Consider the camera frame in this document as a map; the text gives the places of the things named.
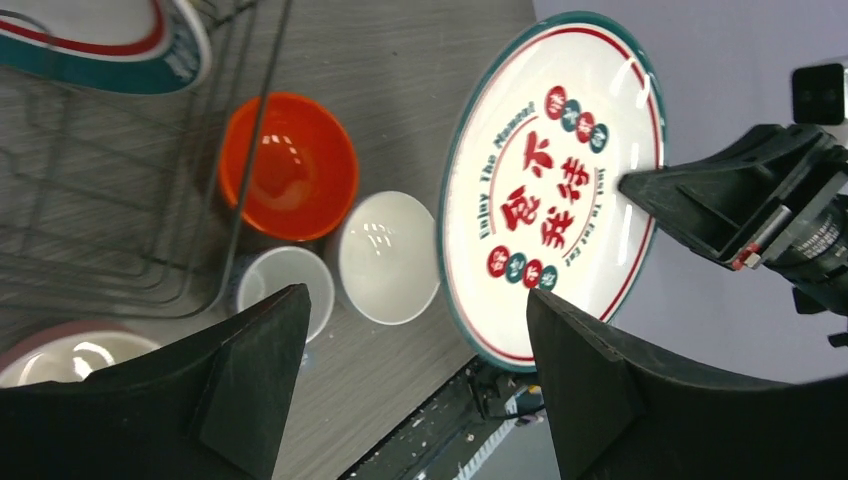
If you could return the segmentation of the black wire dish rack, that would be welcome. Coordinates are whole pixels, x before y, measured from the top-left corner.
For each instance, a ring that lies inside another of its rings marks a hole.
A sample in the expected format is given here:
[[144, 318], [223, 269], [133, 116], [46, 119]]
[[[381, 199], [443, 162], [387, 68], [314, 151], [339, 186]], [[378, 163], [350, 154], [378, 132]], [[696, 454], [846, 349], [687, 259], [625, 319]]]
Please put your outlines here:
[[1, 63], [1, 320], [186, 319], [223, 295], [242, 230], [217, 187], [229, 117], [266, 97], [288, 1], [187, 1], [194, 88], [129, 95]]

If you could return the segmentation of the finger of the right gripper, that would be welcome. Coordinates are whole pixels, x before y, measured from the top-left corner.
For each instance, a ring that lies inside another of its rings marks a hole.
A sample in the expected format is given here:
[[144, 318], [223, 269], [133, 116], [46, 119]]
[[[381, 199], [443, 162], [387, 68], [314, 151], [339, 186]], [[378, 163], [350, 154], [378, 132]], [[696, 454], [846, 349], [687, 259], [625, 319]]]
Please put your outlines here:
[[714, 158], [625, 175], [619, 191], [693, 253], [729, 270], [756, 268], [790, 242], [794, 198], [809, 169], [724, 169]]
[[815, 124], [755, 125], [722, 151], [724, 169], [814, 169], [835, 164], [835, 137]]

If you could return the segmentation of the large green-rimmed plate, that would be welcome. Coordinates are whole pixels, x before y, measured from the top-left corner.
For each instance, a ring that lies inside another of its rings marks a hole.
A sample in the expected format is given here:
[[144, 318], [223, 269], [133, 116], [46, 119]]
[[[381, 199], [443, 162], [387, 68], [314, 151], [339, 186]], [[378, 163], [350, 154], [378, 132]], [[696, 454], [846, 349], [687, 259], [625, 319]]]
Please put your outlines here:
[[4, 1], [1, 63], [78, 87], [164, 95], [202, 83], [212, 50], [187, 1]]

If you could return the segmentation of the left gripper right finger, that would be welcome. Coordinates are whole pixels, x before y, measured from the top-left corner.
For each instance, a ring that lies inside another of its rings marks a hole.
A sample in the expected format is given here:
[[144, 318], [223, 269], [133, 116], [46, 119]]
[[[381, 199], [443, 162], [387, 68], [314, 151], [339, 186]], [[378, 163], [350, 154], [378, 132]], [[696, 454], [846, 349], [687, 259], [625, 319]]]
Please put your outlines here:
[[847, 380], [706, 365], [533, 289], [526, 319], [564, 479], [843, 479]]

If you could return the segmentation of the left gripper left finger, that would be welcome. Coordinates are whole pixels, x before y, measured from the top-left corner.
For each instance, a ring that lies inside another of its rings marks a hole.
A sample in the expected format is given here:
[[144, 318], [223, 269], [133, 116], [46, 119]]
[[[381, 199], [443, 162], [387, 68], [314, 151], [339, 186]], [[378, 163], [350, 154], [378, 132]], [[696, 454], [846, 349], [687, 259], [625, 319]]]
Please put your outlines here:
[[308, 288], [85, 380], [1, 392], [5, 479], [269, 479], [306, 343]]

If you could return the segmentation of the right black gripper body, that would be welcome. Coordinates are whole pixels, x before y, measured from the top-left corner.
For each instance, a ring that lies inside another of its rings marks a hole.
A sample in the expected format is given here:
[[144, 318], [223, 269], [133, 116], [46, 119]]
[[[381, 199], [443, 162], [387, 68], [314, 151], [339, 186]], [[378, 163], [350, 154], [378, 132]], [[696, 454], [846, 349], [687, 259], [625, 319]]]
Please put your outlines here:
[[790, 242], [766, 266], [792, 287], [802, 315], [847, 315], [847, 61], [828, 59], [791, 74], [793, 122], [814, 127], [819, 144], [794, 198]]

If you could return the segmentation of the small plate with red characters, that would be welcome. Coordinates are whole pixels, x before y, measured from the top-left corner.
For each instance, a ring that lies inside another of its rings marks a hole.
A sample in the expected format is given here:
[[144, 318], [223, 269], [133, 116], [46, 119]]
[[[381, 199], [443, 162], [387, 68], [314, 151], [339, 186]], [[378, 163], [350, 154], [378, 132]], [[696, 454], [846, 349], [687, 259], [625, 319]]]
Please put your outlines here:
[[614, 317], [656, 229], [617, 185], [663, 167], [666, 144], [654, 67], [611, 18], [559, 13], [497, 55], [461, 110], [436, 235], [451, 313], [479, 356], [535, 370], [532, 289]]

